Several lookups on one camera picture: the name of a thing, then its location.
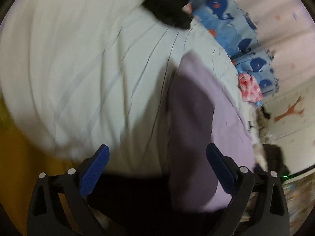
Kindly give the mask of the purple two-tone jacket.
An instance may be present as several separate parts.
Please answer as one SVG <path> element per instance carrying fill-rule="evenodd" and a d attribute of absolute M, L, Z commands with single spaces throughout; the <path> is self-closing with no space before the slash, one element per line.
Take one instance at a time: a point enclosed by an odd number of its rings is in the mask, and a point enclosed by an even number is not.
<path fill-rule="evenodd" d="M 253 169 L 246 122 L 229 91 L 193 51 L 181 59 L 168 92 L 172 200 L 186 211 L 216 211 L 231 200 L 206 157 L 214 143 L 239 166 Z"/>

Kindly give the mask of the cream padded coat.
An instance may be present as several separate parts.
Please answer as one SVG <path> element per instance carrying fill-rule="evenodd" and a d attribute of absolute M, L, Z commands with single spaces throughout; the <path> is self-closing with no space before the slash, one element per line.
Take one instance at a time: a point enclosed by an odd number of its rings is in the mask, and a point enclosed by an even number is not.
<path fill-rule="evenodd" d="M 268 163 L 266 160 L 266 153 L 263 147 L 263 144 L 269 142 L 269 136 L 265 128 L 252 128 L 251 129 L 251 138 L 253 143 L 253 150 L 255 156 L 255 162 L 264 170 L 268 171 Z"/>

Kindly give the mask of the pink checkered cloth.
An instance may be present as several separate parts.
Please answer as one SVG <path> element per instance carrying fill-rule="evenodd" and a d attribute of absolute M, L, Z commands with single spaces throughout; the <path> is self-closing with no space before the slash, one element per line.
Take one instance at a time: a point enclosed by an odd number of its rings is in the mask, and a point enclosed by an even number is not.
<path fill-rule="evenodd" d="M 262 91 L 255 77 L 250 74 L 238 74 L 238 88 L 244 102 L 257 103 L 262 101 Z"/>

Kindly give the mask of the white striped duvet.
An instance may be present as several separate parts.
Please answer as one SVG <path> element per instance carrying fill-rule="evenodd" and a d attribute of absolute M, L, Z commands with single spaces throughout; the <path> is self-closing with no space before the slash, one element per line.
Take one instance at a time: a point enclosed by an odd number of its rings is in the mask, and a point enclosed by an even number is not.
<path fill-rule="evenodd" d="M 1 90 L 17 127 L 40 149 L 81 161 L 105 144 L 109 171 L 133 175 L 167 166 L 166 94 L 186 52 L 200 58 L 237 120 L 218 147 L 255 164 L 245 104 L 225 50 L 199 22 L 170 27 L 143 0 L 15 0 L 1 24 Z"/>

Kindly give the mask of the whale print curtain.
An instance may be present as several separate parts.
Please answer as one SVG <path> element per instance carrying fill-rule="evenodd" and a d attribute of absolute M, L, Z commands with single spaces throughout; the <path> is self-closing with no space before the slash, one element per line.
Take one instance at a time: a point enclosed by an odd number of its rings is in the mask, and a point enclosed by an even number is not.
<path fill-rule="evenodd" d="M 314 20 L 301 0 L 190 0 L 192 12 L 264 95 L 314 78 Z"/>

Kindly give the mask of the pink pillow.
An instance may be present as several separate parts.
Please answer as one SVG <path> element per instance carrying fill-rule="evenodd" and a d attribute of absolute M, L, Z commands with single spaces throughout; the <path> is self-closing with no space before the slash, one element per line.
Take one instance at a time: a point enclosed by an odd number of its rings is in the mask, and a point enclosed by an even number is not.
<path fill-rule="evenodd" d="M 182 11 L 185 12 L 186 14 L 190 15 L 192 13 L 192 4 L 191 3 L 186 4 L 182 8 Z"/>

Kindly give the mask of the black garment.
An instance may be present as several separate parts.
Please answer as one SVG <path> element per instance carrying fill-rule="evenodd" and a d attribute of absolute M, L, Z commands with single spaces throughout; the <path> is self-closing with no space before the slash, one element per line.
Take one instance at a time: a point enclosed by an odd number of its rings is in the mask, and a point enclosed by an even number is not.
<path fill-rule="evenodd" d="M 189 0 L 144 0 L 143 6 L 166 25 L 187 30 L 191 17 L 183 11 Z"/>

